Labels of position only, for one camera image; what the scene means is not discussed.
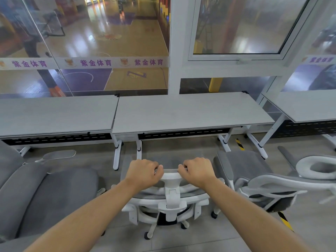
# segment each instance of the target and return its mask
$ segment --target gray fabric chair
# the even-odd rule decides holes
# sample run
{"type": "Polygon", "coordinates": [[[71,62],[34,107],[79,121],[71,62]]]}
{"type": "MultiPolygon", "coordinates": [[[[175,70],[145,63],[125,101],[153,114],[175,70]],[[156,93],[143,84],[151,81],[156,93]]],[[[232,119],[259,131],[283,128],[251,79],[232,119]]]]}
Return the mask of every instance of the gray fabric chair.
{"type": "MultiPolygon", "coordinates": [[[[286,159],[294,164],[293,156],[287,155],[286,159]]],[[[218,151],[213,167],[217,177],[223,178],[229,187],[267,212],[285,210],[294,203],[297,194],[307,190],[336,189],[335,179],[300,177],[295,168],[288,175],[275,174],[266,161],[252,151],[218,151]]]]}
{"type": "Polygon", "coordinates": [[[94,169],[49,174],[46,160],[74,156],[74,150],[46,154],[33,163],[0,140],[0,251],[23,251],[57,222],[96,197],[94,169]]]}

